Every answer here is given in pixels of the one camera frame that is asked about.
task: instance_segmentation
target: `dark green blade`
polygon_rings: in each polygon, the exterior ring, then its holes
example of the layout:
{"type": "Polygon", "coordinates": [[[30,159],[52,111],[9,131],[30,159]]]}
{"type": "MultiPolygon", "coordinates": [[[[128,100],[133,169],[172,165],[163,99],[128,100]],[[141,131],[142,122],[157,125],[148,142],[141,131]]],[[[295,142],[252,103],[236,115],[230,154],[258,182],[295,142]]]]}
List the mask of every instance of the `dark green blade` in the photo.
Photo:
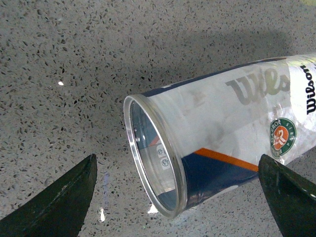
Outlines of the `dark green blade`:
{"type": "Polygon", "coordinates": [[[316,236],[316,185],[262,155],[259,180],[276,223],[285,237],[316,236]]]}
{"type": "Polygon", "coordinates": [[[0,236],[78,236],[90,206],[96,177],[96,155],[92,154],[3,218],[0,236]]]}

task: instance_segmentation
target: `gray speckled countertop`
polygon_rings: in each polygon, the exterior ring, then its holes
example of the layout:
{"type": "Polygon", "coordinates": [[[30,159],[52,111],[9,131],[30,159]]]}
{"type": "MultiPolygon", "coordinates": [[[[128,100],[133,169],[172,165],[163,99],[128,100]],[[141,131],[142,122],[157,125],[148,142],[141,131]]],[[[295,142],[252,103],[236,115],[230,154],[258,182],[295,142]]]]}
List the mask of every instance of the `gray speckled countertop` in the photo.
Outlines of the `gray speckled countertop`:
{"type": "MultiPolygon", "coordinates": [[[[237,64],[316,51],[315,5],[0,0],[0,217],[95,153],[97,184],[80,237],[281,236],[258,180],[174,220],[147,214],[122,102],[237,64]]],[[[313,182],[315,152],[289,165],[313,182]]]]}

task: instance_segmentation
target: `roland garros logo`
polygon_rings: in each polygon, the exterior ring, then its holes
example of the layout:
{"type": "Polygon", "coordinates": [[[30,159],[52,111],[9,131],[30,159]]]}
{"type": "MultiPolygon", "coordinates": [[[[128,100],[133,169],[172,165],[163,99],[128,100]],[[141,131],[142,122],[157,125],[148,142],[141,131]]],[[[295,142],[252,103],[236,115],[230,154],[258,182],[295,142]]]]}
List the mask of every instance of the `roland garros logo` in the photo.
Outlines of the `roland garros logo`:
{"type": "Polygon", "coordinates": [[[287,153],[296,139],[296,128],[287,118],[277,118],[270,124],[270,148],[275,158],[287,153]]]}

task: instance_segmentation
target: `wilson logo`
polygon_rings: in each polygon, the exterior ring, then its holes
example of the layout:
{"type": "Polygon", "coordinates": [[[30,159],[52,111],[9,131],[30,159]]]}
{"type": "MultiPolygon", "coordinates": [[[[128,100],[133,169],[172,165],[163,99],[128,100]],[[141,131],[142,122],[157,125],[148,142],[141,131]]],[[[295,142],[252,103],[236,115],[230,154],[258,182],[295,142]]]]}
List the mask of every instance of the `wilson logo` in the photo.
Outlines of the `wilson logo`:
{"type": "Polygon", "coordinates": [[[270,148],[275,158],[287,153],[296,139],[296,128],[292,121],[278,118],[270,124],[270,148]]]}
{"type": "Polygon", "coordinates": [[[256,102],[267,94],[276,95],[280,91],[290,90],[290,80],[286,75],[279,76],[275,69],[267,69],[262,74],[249,74],[236,80],[226,82],[235,91],[243,105],[256,102]]]}
{"type": "Polygon", "coordinates": [[[303,69],[305,73],[305,77],[308,81],[305,92],[307,94],[307,101],[306,101],[307,114],[310,114],[316,110],[316,100],[314,98],[315,97],[314,81],[313,81],[312,74],[310,73],[310,70],[306,68],[305,65],[301,66],[301,69],[303,69]]]}

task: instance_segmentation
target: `navy blue stripe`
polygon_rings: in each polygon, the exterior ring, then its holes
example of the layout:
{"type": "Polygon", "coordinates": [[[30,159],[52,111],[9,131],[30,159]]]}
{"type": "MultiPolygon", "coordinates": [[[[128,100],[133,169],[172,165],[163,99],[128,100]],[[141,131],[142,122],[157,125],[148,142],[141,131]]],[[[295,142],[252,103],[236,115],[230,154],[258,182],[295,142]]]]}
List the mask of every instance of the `navy blue stripe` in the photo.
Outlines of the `navy blue stripe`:
{"type": "Polygon", "coordinates": [[[258,177],[255,171],[195,153],[182,158],[182,163],[188,187],[186,209],[230,186],[240,186],[258,177]]]}
{"type": "Polygon", "coordinates": [[[197,80],[202,80],[204,78],[208,78],[208,77],[220,74],[220,73],[224,73],[224,72],[227,72],[229,70],[233,70],[233,69],[237,69],[237,68],[241,68],[241,67],[245,67],[245,66],[249,66],[249,65],[253,65],[253,64],[257,64],[257,63],[279,61],[279,60],[283,60],[283,59],[286,59],[286,58],[271,58],[271,59],[265,59],[265,60],[260,60],[260,61],[256,61],[256,62],[251,62],[251,63],[246,63],[246,64],[234,66],[232,68],[225,69],[225,70],[222,70],[222,71],[219,71],[219,72],[215,72],[215,73],[211,73],[211,74],[207,74],[207,75],[204,75],[204,76],[200,76],[198,78],[192,78],[192,79],[189,79],[189,80],[184,80],[184,81],[175,83],[175,84],[173,84],[173,85],[171,85],[169,87],[166,87],[166,88],[161,87],[161,88],[157,88],[157,89],[154,89],[154,90],[150,90],[150,91],[142,93],[142,95],[144,95],[146,97],[158,95],[160,93],[163,93],[165,91],[177,88],[179,86],[186,85],[186,84],[189,84],[189,83],[197,81],[197,80]]]}

